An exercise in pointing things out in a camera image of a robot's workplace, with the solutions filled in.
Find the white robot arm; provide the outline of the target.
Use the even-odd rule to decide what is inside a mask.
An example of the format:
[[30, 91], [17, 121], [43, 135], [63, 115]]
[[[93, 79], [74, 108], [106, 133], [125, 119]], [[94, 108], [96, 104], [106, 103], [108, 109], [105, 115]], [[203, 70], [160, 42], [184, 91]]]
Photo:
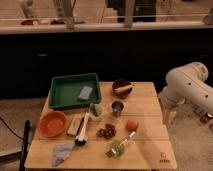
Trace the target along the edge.
[[186, 99], [213, 116], [213, 87], [205, 83], [208, 75], [207, 67], [201, 62], [192, 62], [167, 73], [166, 86], [158, 95], [165, 125], [176, 114], [174, 108]]

